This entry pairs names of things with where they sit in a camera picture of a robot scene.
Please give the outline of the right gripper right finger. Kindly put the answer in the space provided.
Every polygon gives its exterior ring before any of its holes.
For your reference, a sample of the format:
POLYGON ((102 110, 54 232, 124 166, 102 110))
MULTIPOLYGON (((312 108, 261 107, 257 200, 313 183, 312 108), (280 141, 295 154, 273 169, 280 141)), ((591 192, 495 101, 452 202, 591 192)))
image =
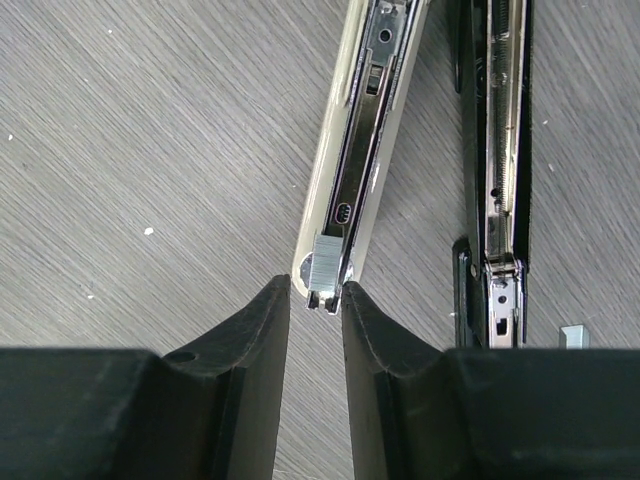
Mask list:
POLYGON ((346 284, 359 479, 635 479, 635 350, 440 351, 346 284))

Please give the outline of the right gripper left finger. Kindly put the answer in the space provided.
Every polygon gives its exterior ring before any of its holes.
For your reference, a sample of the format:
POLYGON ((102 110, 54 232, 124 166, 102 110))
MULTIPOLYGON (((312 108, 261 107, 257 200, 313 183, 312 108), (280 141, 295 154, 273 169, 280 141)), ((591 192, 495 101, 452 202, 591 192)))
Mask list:
POLYGON ((290 322, 279 275, 241 310, 160 356, 5 348, 5 479, 268 479, 290 322))

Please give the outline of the grey staple strip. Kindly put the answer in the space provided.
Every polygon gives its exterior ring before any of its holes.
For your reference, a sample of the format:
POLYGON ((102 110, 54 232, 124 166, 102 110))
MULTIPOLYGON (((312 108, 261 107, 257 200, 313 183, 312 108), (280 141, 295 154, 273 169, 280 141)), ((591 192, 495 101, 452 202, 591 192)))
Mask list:
POLYGON ((584 324, 562 326, 559 329, 559 347, 562 349, 587 349, 590 332, 584 324))
POLYGON ((312 253, 309 290, 334 292, 338 283, 343 239, 331 235, 317 235, 312 253))

